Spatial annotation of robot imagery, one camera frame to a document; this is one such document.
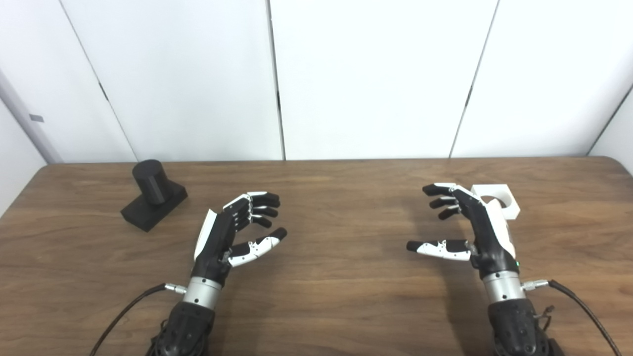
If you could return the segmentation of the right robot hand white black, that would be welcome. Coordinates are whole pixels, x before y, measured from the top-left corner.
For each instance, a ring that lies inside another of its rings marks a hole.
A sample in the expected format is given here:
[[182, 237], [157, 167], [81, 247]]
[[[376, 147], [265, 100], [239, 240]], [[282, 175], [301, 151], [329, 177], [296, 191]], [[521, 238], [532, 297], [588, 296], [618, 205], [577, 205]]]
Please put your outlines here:
[[436, 197], [429, 204], [431, 208], [444, 208], [438, 214], [440, 220], [457, 215], [468, 219], [474, 239], [472, 242], [466, 239], [408, 241], [407, 250], [451, 261], [470, 261], [481, 279], [495, 273], [520, 272], [515, 246], [498, 200], [486, 202], [455, 183], [436, 182], [425, 185], [422, 191]]

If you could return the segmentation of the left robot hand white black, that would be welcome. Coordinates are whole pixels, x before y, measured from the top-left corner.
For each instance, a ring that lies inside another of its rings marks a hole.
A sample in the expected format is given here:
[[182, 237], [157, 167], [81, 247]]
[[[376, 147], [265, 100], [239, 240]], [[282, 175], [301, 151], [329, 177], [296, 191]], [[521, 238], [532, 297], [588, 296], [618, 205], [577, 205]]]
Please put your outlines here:
[[278, 216], [280, 197], [271, 192], [247, 192], [224, 205], [219, 213], [208, 210], [194, 250], [191, 277], [217, 282], [224, 286], [233, 267], [255, 261], [275, 248], [286, 236], [278, 228], [255, 241], [235, 244], [236, 234], [258, 224], [271, 228], [270, 218]]

